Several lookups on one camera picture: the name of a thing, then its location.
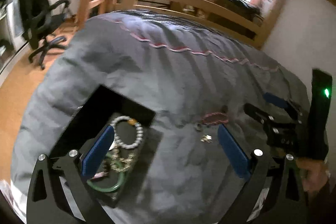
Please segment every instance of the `beaded bracelet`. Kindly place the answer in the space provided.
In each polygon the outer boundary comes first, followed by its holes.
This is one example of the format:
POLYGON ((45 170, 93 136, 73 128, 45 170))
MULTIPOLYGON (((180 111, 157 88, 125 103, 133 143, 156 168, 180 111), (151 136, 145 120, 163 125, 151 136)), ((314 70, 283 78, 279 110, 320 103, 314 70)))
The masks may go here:
POLYGON ((111 124, 110 124, 113 129, 114 129, 114 140, 117 146, 120 146, 123 149, 135 149, 139 146, 139 144, 142 142, 142 137, 143 137, 143 130, 142 130, 142 125, 135 119, 130 118, 129 116, 119 116, 115 118, 111 124), (120 121, 127 121, 131 126, 135 126, 136 129, 136 139, 134 143, 132 144, 125 144, 120 137, 117 135, 116 131, 116 125, 120 121))

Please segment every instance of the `gray comforter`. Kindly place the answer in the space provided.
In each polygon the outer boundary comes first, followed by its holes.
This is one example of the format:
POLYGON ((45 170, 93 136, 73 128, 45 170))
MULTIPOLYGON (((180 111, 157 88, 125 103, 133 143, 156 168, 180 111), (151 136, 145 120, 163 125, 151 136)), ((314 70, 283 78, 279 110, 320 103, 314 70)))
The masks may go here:
POLYGON ((244 114, 246 102, 283 117, 262 98, 271 92, 309 108, 295 75, 224 34, 143 10, 93 17, 49 69, 23 116, 11 179, 24 195, 38 155, 50 152, 99 84, 157 113, 118 207, 105 206, 117 224, 217 222, 244 181, 217 142, 218 126, 200 133, 194 123, 225 105, 228 129, 252 144, 266 135, 244 114), (214 141, 201 142, 204 133, 214 141))

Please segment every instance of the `black box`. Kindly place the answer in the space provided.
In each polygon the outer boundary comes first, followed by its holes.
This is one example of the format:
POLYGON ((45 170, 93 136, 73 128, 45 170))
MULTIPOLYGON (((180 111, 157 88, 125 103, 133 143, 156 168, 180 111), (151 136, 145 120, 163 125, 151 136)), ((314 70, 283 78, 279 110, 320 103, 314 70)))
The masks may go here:
MULTIPOLYGON (((136 149, 125 150, 119 148, 120 156, 123 158, 127 158, 127 155, 131 152, 136 154, 131 167, 125 172, 125 182, 113 193, 101 193, 87 186, 88 190, 93 191, 98 199, 103 200, 111 207, 117 205, 118 200, 122 196, 123 188, 137 163, 137 158, 146 141, 147 130, 155 117, 154 111, 100 85, 83 106, 78 108, 49 156, 55 162, 59 157, 66 155, 72 149, 80 150, 88 140, 97 139, 97 136, 105 130, 110 122, 121 115, 136 119, 143 127, 143 140, 136 149)), ((116 125, 115 129, 124 143, 131 144, 134 142, 137 135, 134 126, 129 125, 126 121, 122 121, 116 125)), ((98 187, 110 188, 116 184, 117 180, 118 174, 111 170, 108 177, 96 179, 93 182, 98 187)))

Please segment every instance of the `green led light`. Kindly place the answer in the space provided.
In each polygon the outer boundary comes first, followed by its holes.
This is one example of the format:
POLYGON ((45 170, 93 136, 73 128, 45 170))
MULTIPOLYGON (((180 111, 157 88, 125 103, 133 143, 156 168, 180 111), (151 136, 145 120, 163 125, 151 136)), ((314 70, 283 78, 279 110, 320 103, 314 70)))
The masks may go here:
POLYGON ((329 98, 330 93, 329 93, 329 90, 328 90, 328 89, 325 89, 325 90, 324 90, 324 94, 326 95, 327 98, 329 98))

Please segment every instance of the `metal screw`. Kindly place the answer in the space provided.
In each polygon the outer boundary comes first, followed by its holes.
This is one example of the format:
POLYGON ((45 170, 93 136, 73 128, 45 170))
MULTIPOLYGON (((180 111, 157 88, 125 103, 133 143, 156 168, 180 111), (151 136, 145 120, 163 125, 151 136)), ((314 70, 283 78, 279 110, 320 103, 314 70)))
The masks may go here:
POLYGON ((293 159, 294 159, 293 155, 291 155, 291 154, 287 154, 287 155, 286 155, 286 158, 287 158, 288 160, 293 160, 293 159))
POLYGON ((263 155, 263 152, 260 150, 260 149, 255 149, 253 151, 253 153, 256 155, 256 156, 262 156, 263 155))
POLYGON ((70 157, 74 157, 74 156, 77 156, 77 154, 78 154, 78 151, 77 150, 71 150, 70 152, 69 152, 69 156, 70 157))
POLYGON ((39 155, 39 160, 40 161, 43 161, 45 159, 45 154, 41 154, 41 155, 39 155))

